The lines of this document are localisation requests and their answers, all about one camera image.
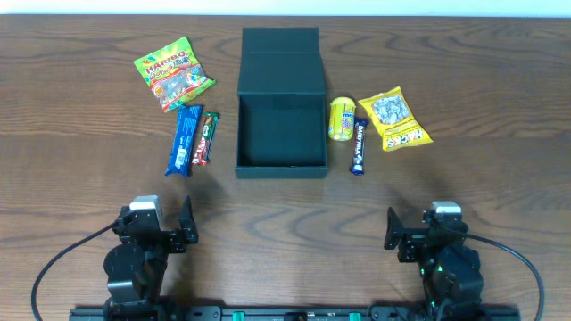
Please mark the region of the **dark green gift box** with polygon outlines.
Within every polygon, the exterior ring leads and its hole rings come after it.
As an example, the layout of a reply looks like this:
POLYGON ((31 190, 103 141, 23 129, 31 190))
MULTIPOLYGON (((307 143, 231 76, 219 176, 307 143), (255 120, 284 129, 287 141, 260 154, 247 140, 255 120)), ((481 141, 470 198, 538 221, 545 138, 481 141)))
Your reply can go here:
POLYGON ((316 28, 245 28, 236 176, 327 174, 326 81, 316 28))

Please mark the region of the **blue Oreo cookie pack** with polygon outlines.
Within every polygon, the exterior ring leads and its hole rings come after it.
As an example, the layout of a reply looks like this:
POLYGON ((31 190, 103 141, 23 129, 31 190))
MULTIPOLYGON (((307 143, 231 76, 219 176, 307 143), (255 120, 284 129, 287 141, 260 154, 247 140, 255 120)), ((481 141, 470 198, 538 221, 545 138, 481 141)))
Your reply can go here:
POLYGON ((178 109, 176 133, 164 175, 180 174, 189 177, 194 136, 202 116, 201 105, 182 106, 178 109))

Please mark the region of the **Haribo gummy worms bag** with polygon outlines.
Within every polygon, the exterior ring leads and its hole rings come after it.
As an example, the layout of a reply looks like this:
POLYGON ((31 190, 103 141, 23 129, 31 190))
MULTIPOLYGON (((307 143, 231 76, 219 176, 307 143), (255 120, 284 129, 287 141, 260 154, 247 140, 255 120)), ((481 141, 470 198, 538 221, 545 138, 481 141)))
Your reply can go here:
POLYGON ((193 101, 216 84, 204 71, 187 37, 133 61, 163 112, 193 101))

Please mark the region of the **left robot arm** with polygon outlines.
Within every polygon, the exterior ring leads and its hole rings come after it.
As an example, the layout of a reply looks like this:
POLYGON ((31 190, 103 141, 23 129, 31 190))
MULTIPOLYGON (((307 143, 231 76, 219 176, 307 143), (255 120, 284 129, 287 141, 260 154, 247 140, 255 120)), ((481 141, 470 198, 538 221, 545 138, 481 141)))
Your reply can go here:
POLYGON ((199 234, 186 197, 178 214, 179 227, 161 229, 161 205, 156 195, 137 196, 120 208, 112 231, 120 245, 106 255, 103 269, 111 298, 103 306, 105 320, 177 320, 180 313, 161 296, 170 254, 186 252, 199 234))

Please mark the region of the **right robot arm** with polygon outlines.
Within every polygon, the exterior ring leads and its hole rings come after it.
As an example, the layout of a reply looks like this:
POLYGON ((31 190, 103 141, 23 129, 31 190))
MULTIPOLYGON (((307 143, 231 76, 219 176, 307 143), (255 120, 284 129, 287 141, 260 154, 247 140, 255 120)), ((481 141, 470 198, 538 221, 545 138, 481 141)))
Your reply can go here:
POLYGON ((475 250, 464 245, 468 225, 452 201, 434 201, 423 213, 424 228, 405 227, 387 210, 386 250, 398 251, 401 263, 415 263, 423 284, 426 315, 453 319, 473 316, 481 304, 484 280, 475 250))

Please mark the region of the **yellow Hacks candy bag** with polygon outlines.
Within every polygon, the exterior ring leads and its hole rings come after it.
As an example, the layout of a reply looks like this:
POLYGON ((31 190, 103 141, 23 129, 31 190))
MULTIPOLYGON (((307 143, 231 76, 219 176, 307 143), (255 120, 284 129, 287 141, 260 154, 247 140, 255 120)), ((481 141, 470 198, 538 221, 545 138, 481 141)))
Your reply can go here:
POLYGON ((431 144, 432 137, 418 123, 399 86, 359 100, 382 138, 382 149, 392 152, 404 147, 431 144))

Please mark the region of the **yellow M&M's candy tube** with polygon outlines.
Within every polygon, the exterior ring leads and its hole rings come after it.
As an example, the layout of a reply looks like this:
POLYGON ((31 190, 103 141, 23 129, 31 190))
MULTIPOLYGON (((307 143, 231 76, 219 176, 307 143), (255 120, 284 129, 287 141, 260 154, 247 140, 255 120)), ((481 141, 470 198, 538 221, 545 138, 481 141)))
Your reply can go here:
POLYGON ((356 104, 349 97, 337 97, 330 103, 328 135, 335 141, 352 138, 356 104))

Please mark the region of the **red green KitKat bar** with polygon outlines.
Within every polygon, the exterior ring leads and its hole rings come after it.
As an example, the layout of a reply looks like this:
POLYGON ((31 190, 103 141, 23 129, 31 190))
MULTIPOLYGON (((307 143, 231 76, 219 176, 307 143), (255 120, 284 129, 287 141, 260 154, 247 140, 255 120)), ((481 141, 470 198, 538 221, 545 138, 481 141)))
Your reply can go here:
POLYGON ((219 123, 217 112, 208 111, 204 115, 202 136, 192 159, 192 164, 197 166, 204 166, 209 163, 213 136, 219 123))

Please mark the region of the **purple Dairy Milk bar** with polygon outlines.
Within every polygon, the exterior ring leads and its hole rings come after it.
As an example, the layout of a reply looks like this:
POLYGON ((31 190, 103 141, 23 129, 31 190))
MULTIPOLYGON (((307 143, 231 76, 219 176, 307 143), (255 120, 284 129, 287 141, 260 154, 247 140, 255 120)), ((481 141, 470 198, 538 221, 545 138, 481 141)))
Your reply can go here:
POLYGON ((356 119, 353 137, 354 148, 352 155, 352 166, 350 172, 355 176, 362 176, 364 174, 364 153, 365 153, 365 131, 368 126, 366 119, 356 119))

